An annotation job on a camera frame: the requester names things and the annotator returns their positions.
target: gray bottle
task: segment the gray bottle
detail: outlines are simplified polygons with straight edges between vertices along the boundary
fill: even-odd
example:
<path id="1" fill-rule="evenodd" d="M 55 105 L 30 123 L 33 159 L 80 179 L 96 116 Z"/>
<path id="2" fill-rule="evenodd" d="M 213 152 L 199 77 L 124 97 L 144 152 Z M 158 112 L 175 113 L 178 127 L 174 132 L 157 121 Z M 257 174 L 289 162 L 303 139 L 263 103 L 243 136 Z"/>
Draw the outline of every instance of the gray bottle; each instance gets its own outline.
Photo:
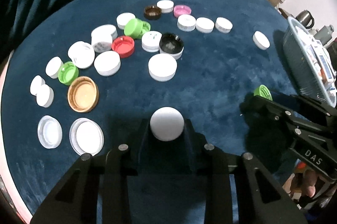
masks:
<path id="1" fill-rule="evenodd" d="M 321 43 L 325 45 L 332 39 L 333 32 L 334 32 L 334 27 L 332 25 L 324 26 L 322 29 L 320 29 L 317 32 L 317 34 L 314 35 L 314 38 L 320 40 Z"/>

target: metal kettle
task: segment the metal kettle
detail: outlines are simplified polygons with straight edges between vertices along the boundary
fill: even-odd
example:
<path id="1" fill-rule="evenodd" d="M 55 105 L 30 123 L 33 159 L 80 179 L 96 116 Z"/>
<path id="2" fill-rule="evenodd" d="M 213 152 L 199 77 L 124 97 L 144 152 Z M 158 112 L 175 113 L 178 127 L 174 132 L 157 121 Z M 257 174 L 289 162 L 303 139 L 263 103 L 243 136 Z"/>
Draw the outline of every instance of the metal kettle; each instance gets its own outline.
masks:
<path id="1" fill-rule="evenodd" d="M 311 29 L 314 26 L 315 20 L 308 10 L 300 12 L 297 17 L 295 17 L 306 29 Z"/>

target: blue tablecloth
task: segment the blue tablecloth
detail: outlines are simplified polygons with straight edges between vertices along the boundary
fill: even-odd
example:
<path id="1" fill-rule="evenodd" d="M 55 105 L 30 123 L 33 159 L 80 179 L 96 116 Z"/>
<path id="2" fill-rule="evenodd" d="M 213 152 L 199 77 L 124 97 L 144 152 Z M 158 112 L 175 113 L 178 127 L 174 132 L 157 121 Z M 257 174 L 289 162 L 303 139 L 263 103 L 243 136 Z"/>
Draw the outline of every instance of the blue tablecloth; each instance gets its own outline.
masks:
<path id="1" fill-rule="evenodd" d="M 294 161 L 283 149 L 283 137 L 250 136 L 239 109 L 245 96 L 260 84 L 285 94 L 295 93 L 281 50 L 287 21 L 266 0 L 173 0 L 190 6 L 196 18 L 205 16 L 215 21 L 226 17 L 233 29 L 228 34 L 216 29 L 210 34 L 183 32 L 177 28 L 173 14 L 163 14 L 151 21 L 151 29 L 176 33 L 185 43 L 172 80 L 157 82 L 150 77 L 148 61 L 154 53 L 142 50 L 137 40 L 134 54 L 122 59 L 117 74 L 102 77 L 93 66 L 80 70 L 81 76 L 91 77 L 99 88 L 94 110 L 76 113 L 69 107 L 67 87 L 45 74 L 48 61 L 54 56 L 68 61 L 70 45 L 78 40 L 90 42 L 95 27 L 116 24 L 122 12 L 132 12 L 142 19 L 144 7 L 157 1 L 74 0 L 41 23 L 15 51 L 4 85 L 1 120 L 9 169 L 32 213 L 78 158 L 68 133 L 72 122 L 80 117 L 90 118 L 102 128 L 105 142 L 100 154 L 104 154 L 124 143 L 142 118 L 150 118 L 160 107 L 174 107 L 192 120 L 195 130 L 208 142 L 225 152 L 241 154 L 249 150 L 258 154 L 279 181 L 291 173 Z M 268 50 L 256 47 L 252 40 L 255 31 L 269 38 Z M 29 93 L 36 75 L 54 90 L 49 108 L 39 107 Z M 38 141 L 37 124 L 44 115 L 55 117 L 62 126 L 63 139 L 56 149 L 47 150 Z M 203 223 L 204 188 L 202 178 L 131 178 L 133 223 Z"/>

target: brown bottle cap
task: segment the brown bottle cap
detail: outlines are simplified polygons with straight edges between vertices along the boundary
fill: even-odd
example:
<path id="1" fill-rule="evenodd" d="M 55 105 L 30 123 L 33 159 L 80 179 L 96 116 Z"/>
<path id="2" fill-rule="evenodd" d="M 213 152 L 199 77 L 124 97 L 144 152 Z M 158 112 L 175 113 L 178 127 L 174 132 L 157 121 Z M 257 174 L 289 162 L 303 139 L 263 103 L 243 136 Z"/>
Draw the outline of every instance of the brown bottle cap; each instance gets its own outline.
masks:
<path id="1" fill-rule="evenodd" d="M 69 86 L 68 103 L 76 112 L 90 112 L 95 108 L 98 98 L 98 87 L 95 82 L 87 76 L 78 77 Z"/>
<path id="2" fill-rule="evenodd" d="M 156 5 L 150 5 L 144 9 L 144 17 L 148 20 L 156 20 L 161 17 L 161 8 Z"/>

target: plastic basket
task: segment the plastic basket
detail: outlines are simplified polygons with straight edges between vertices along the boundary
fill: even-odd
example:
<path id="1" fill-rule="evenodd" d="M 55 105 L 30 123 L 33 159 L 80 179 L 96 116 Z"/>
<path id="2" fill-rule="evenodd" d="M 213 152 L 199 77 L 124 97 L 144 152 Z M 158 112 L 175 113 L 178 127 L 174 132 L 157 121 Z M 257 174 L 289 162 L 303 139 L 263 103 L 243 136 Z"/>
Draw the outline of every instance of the plastic basket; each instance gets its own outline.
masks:
<path id="1" fill-rule="evenodd" d="M 284 54 L 293 74 L 293 77 L 300 88 L 302 95 L 309 96 L 336 106 L 336 97 L 330 97 L 318 78 L 315 67 L 302 45 L 295 26 L 301 28 L 309 35 L 307 29 L 293 17 L 288 18 L 289 26 L 284 35 Z"/>

